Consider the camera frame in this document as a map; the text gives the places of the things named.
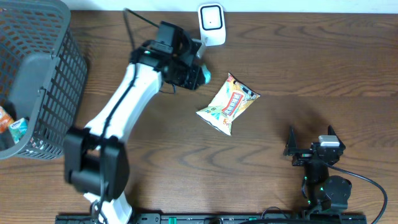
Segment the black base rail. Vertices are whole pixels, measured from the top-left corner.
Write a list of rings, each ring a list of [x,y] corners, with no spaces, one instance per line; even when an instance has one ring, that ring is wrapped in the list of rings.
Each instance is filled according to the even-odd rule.
[[[128,223],[137,224],[204,224],[204,223],[243,223],[260,219],[286,219],[290,218],[289,214],[267,213],[265,215],[231,215],[231,214],[210,214],[210,215],[162,215],[159,213],[139,213],[134,215]],[[367,219],[364,215],[326,215],[311,214],[310,221],[316,223],[344,223],[344,224],[366,224]]]

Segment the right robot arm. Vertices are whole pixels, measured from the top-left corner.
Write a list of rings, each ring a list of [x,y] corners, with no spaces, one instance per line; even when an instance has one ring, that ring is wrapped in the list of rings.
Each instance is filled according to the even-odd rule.
[[[300,212],[302,218],[315,215],[339,216],[348,208],[352,183],[341,176],[330,175],[329,169],[340,160],[346,146],[331,126],[328,134],[320,135],[307,149],[297,146],[293,128],[285,145],[284,155],[292,157],[293,166],[304,168],[302,195],[308,207]]]

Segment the white barcode scanner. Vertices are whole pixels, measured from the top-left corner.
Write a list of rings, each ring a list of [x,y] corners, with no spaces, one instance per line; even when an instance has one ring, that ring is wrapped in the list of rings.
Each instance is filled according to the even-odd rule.
[[[202,4],[198,8],[201,40],[207,47],[223,45],[226,42],[224,10],[218,3]]]

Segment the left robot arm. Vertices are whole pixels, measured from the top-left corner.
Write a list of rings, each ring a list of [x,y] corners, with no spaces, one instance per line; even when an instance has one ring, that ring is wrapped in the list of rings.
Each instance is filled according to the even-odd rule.
[[[128,223],[132,207],[125,146],[144,108],[164,83],[196,90],[211,74],[199,65],[208,39],[181,27],[158,25],[157,36],[134,47],[124,78],[106,106],[84,128],[72,126],[63,143],[65,181],[90,200],[89,215],[59,215],[56,223]]]

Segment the dark grey plastic basket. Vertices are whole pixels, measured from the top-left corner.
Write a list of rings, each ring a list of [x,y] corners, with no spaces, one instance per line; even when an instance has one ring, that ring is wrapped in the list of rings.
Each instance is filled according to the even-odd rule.
[[[1,133],[1,159],[56,159],[75,122],[88,66],[62,1],[1,1],[1,106],[27,132]]]

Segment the teal wipes packet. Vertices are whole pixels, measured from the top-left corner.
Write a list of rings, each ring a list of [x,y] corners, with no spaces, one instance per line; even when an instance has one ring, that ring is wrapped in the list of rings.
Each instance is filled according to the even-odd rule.
[[[203,78],[204,78],[204,84],[209,84],[209,82],[211,80],[211,72],[208,70],[208,68],[205,64],[203,64],[201,66],[201,70],[202,70],[202,74],[203,74]]]

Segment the orange tissue packet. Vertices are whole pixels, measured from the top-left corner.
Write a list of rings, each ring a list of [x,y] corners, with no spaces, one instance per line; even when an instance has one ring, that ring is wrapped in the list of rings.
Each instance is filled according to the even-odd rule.
[[[3,107],[0,107],[0,133],[7,131],[12,123],[14,123],[14,119]]]

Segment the yellow snack bag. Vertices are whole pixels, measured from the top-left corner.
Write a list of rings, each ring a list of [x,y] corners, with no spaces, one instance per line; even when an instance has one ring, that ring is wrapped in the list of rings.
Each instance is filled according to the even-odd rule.
[[[228,78],[211,103],[196,114],[218,131],[230,136],[233,121],[259,97],[260,94],[228,73]]]

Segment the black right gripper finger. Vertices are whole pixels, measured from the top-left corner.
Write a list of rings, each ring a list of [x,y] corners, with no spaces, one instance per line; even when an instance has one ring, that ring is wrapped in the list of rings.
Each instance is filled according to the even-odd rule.
[[[343,141],[338,137],[332,125],[328,126],[328,135],[330,136],[330,141],[327,143],[328,146],[331,147],[339,147],[341,150],[345,150],[346,146]]]
[[[297,152],[297,143],[295,140],[295,134],[294,134],[294,129],[291,126],[289,128],[289,136],[288,140],[286,142],[283,155],[284,156],[293,156]]]

